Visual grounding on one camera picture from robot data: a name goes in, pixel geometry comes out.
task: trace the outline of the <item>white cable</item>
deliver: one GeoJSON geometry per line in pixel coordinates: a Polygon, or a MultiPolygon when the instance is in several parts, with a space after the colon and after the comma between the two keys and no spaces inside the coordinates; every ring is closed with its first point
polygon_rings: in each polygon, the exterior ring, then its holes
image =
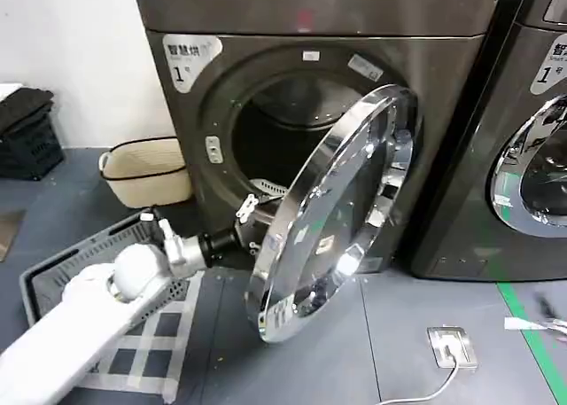
{"type": "Polygon", "coordinates": [[[451,354],[451,357],[453,357],[454,360],[453,370],[451,371],[451,374],[449,374],[447,380],[445,380],[445,383],[441,385],[441,387],[437,390],[437,392],[432,393],[429,396],[424,396],[423,398],[390,399],[389,401],[379,402],[377,405],[390,405],[392,403],[425,402],[437,398],[440,394],[443,393],[445,389],[448,388],[448,386],[453,381],[454,377],[457,375],[457,372],[459,371],[459,362],[456,360],[453,354],[451,354]]]}

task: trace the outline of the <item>floor outlet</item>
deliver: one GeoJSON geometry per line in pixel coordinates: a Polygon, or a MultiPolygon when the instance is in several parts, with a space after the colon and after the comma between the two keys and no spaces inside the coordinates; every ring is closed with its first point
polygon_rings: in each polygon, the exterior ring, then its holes
{"type": "Polygon", "coordinates": [[[454,360],[461,368],[475,369],[478,366],[475,351],[469,336],[460,327],[432,327],[427,329],[435,359],[440,368],[453,368],[454,360]]]}

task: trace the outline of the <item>white wall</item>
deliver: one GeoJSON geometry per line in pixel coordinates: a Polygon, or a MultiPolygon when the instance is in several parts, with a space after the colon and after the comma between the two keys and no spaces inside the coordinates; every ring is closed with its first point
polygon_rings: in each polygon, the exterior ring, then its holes
{"type": "Polygon", "coordinates": [[[0,0],[0,82],[52,90],[66,147],[174,134],[136,0],[0,0]]]}

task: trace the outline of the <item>number 1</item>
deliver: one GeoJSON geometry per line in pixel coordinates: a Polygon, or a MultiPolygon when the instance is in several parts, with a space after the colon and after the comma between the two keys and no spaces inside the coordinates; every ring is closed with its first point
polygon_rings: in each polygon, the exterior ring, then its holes
{"type": "Polygon", "coordinates": [[[174,70],[177,73],[177,78],[175,79],[176,82],[184,82],[184,79],[181,77],[181,73],[179,72],[179,68],[174,66],[174,70]]]}
{"type": "Polygon", "coordinates": [[[547,83],[548,82],[548,75],[549,75],[549,72],[551,71],[551,67],[547,66],[543,69],[543,71],[545,71],[545,73],[538,80],[538,83],[547,83]]]}

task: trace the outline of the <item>gray plastic basket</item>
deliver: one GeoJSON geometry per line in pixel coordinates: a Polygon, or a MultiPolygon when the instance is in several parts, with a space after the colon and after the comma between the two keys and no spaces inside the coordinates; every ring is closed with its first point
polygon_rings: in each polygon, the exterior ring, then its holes
{"type": "MultiPolygon", "coordinates": [[[[140,213],[34,265],[20,276],[19,287],[30,326],[61,302],[66,284],[83,269],[96,263],[112,262],[126,246],[157,237],[155,224],[140,222],[140,213]]],[[[159,302],[165,304],[185,294],[188,285],[188,281],[172,282],[159,302]]],[[[149,311],[140,321],[155,310],[149,311]]]]}

